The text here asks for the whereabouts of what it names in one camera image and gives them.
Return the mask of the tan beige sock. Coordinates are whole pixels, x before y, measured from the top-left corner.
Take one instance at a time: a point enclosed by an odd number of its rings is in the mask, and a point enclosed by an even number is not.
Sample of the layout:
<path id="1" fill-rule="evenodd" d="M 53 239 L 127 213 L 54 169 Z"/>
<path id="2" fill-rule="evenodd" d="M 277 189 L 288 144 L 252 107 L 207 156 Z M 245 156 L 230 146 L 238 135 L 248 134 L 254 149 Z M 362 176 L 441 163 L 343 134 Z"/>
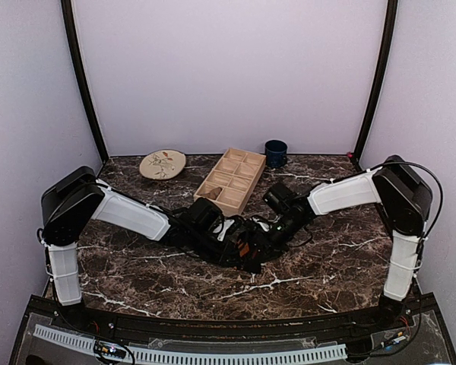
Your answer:
<path id="1" fill-rule="evenodd" d="M 217 197 L 220 195 L 220 193 L 223 191 L 221 187 L 216 187 L 212 190 L 210 190 L 207 194 L 206 197 L 211 199 L 211 200 L 216 200 Z"/>

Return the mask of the argyle patterned sock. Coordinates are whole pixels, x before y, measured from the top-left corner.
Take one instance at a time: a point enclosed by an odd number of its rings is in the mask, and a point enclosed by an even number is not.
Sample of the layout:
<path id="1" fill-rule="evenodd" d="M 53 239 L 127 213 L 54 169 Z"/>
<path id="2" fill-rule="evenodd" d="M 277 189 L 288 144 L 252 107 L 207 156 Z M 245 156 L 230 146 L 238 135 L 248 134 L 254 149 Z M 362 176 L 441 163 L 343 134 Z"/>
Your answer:
<path id="1" fill-rule="evenodd" d="M 239 250 L 239 256 L 241 258 L 246 257 L 250 253 L 250 245 L 245 240 L 238 240 L 237 241 L 237 248 Z"/>

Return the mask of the wooden compartment tray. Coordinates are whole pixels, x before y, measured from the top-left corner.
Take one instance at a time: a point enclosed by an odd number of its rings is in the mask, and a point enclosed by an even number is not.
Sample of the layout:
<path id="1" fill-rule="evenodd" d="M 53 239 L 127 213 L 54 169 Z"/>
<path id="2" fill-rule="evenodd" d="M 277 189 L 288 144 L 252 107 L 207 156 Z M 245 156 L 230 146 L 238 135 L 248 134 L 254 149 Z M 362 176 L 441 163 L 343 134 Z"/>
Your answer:
<path id="1" fill-rule="evenodd" d="M 209 172 L 194 194 L 194 200 L 221 187 L 216 200 L 210 200 L 225 216 L 240 215 L 254 191 L 265 168 L 266 156 L 251 151 L 229 148 Z"/>

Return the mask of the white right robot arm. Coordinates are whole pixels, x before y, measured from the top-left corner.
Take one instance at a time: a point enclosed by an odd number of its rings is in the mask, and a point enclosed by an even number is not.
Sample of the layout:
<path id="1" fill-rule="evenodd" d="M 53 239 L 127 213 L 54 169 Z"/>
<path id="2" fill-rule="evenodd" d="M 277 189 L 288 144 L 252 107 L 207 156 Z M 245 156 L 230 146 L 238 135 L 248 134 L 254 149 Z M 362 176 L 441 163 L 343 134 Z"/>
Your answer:
<path id="1" fill-rule="evenodd" d="M 256 227 L 248 233 L 249 248 L 258 249 L 257 259 L 281 250 L 305 225 L 319 216 L 360 205 L 381 205 L 391 229 L 392 251 L 383 295 L 390 299 L 372 314 L 378 329 L 388 330 L 402 317 L 398 302 L 407 296 L 420 269 L 424 243 L 435 225 L 429 219 L 432 190 L 420 177 L 417 163 L 398 155 L 370 169 L 320 183 L 305 195 L 282 183 L 272 186 L 264 201 L 279 218 L 267 230 Z"/>

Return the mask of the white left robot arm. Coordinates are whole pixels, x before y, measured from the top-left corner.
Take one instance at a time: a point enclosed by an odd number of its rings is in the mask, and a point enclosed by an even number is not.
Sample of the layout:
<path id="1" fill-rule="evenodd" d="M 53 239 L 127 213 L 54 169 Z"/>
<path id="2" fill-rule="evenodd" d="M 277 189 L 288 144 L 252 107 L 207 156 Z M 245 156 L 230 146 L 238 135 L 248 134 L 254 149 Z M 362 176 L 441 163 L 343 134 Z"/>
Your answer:
<path id="1" fill-rule="evenodd" d="M 76 332 L 92 325 L 92 315 L 82 301 L 77 246 L 91 220 L 133 231 L 169 246 L 188 247 L 203 260 L 238 266 L 239 255 L 230 248 L 231 235 L 242 226 L 240 216 L 226 217 L 206 198 L 187 208 L 169 211 L 132 198 L 82 166 L 48 188 L 41 197 L 43 228 L 39 241 L 47 252 L 47 270 L 57 300 L 64 306 L 62 318 Z"/>

